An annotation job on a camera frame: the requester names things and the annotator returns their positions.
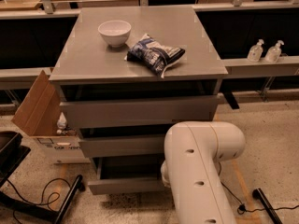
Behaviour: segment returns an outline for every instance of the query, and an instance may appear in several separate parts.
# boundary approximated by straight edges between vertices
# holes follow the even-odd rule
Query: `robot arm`
[[[235,224],[215,161],[237,158],[243,133],[226,122],[181,122],[164,141],[163,180],[169,182],[179,224]]]

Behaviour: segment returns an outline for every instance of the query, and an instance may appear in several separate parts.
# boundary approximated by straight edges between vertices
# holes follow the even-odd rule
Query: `table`
[[[108,20],[132,24],[125,46],[112,49],[98,34]],[[124,60],[144,33],[186,49],[164,79]],[[213,120],[226,74],[191,7],[83,8],[50,82],[97,173],[88,183],[92,193],[164,189],[160,166],[166,132],[181,120]]]

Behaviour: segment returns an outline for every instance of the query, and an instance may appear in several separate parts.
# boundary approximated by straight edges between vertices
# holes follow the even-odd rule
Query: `soap bottle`
[[[278,40],[278,42],[276,43],[275,46],[271,47],[266,55],[265,55],[265,59],[270,62],[270,63],[275,63],[278,61],[278,58],[281,54],[281,48],[280,46],[284,45],[283,41]]]
[[[262,44],[263,40],[259,39],[259,42],[251,47],[247,59],[249,59],[251,62],[258,62],[263,53]]]

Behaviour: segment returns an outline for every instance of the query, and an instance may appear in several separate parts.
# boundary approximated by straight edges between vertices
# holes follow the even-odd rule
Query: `white bowl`
[[[131,24],[127,21],[106,21],[98,28],[103,39],[113,48],[124,45],[131,33]]]

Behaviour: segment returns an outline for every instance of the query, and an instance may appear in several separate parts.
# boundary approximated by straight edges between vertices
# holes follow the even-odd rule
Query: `speckled floor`
[[[246,204],[248,209],[260,208],[252,199],[254,189],[261,188],[274,207],[299,204],[299,91],[270,91],[264,103],[256,92],[235,93],[240,109],[232,110],[221,98],[216,120],[228,121],[244,133],[247,145],[241,157],[222,163],[221,180]],[[0,106],[0,131],[18,131],[11,122],[13,109]],[[26,199],[40,202],[44,186],[53,178],[73,182],[79,174],[85,181],[96,174],[90,164],[53,164],[31,139],[23,134],[22,144],[32,149],[11,176],[10,181]],[[18,199],[6,183],[5,194]],[[59,192],[63,197],[67,185],[53,183],[46,191]],[[238,202],[226,192],[237,223],[273,223],[265,212],[240,216]],[[54,203],[51,208],[59,208]],[[285,224],[299,223],[299,209],[277,211]],[[20,223],[46,223],[16,213]],[[0,206],[0,223],[18,223],[11,210]],[[88,188],[78,192],[71,203],[64,224],[178,224],[171,191],[93,196]]]

